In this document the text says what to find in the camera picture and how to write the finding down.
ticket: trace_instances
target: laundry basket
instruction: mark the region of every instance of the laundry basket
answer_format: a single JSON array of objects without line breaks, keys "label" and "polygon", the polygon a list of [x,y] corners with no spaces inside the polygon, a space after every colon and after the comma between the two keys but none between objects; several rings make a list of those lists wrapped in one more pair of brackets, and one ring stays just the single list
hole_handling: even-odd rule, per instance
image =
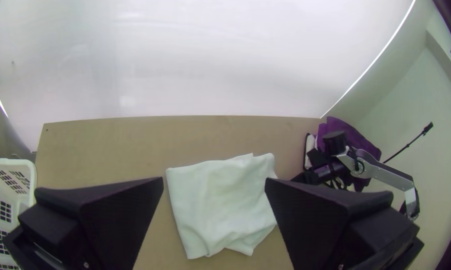
[{"label": "laundry basket", "polygon": [[19,225],[18,215],[35,203],[36,182],[34,163],[0,158],[0,270],[19,269],[2,238]]}]

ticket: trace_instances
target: black cable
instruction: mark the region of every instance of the black cable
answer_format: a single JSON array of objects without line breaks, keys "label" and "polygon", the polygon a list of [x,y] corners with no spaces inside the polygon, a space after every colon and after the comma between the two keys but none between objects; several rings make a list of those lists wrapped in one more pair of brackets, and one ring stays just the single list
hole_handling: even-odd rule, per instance
[{"label": "black cable", "polygon": [[409,142],[408,144],[406,144],[404,147],[402,147],[401,150],[399,150],[397,153],[395,153],[393,156],[389,157],[386,161],[384,161],[383,163],[386,164],[388,161],[390,161],[391,159],[395,158],[397,155],[399,155],[402,151],[404,151],[406,148],[409,148],[409,146],[411,146],[411,144],[413,142],[415,142],[417,139],[419,139],[420,136],[425,136],[427,134],[427,132],[429,132],[432,128],[434,127],[434,124],[432,122],[430,122],[426,127],[424,127],[424,130],[422,130],[422,132],[417,135],[417,137],[415,137],[411,142]]}]

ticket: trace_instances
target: white wall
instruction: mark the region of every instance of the white wall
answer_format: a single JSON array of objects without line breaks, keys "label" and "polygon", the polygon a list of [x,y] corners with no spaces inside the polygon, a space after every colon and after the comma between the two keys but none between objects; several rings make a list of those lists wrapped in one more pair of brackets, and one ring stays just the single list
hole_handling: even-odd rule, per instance
[{"label": "white wall", "polygon": [[0,98],[31,150],[43,123],[320,117],[412,0],[1,0]]},{"label": "white wall", "polygon": [[34,161],[35,155],[31,154],[29,149],[18,137],[16,131],[12,128],[7,116],[0,107],[0,158],[7,159],[26,159]]},{"label": "white wall", "polygon": [[355,125],[397,84],[426,47],[426,27],[435,6],[418,0],[395,38],[350,91],[324,116]]},{"label": "white wall", "polygon": [[[451,238],[451,82],[424,49],[400,82],[356,128],[382,150],[382,160],[415,138],[430,122],[434,128],[388,164],[413,176],[420,196],[419,238],[424,249],[410,269],[434,269]],[[366,191],[388,189],[372,181]],[[395,207],[404,196],[394,193]]]}]

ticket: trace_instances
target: purple cloth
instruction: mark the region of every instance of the purple cloth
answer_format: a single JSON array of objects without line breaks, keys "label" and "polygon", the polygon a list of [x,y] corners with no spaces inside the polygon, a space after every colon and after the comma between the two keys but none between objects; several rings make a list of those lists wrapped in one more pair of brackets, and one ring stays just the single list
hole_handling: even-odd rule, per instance
[{"label": "purple cloth", "polygon": [[[370,141],[368,141],[362,134],[357,131],[350,124],[337,119],[335,117],[327,117],[327,123],[321,123],[317,131],[317,148],[322,152],[326,150],[322,137],[330,132],[344,131],[347,138],[347,145],[356,149],[364,149],[369,152],[376,160],[381,159],[382,152],[379,148],[375,147]],[[350,186],[354,183],[355,191],[361,192],[364,187],[369,185],[371,179],[362,179],[353,177],[348,174],[346,177],[341,177],[346,186]]]}]

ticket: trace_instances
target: white panel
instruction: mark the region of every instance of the white panel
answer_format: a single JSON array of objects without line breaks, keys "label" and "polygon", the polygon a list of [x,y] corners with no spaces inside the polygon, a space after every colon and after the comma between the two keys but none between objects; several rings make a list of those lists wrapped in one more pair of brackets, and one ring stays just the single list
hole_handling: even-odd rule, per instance
[{"label": "white panel", "polygon": [[31,150],[46,122],[320,117],[412,0],[1,0],[0,98]]}]

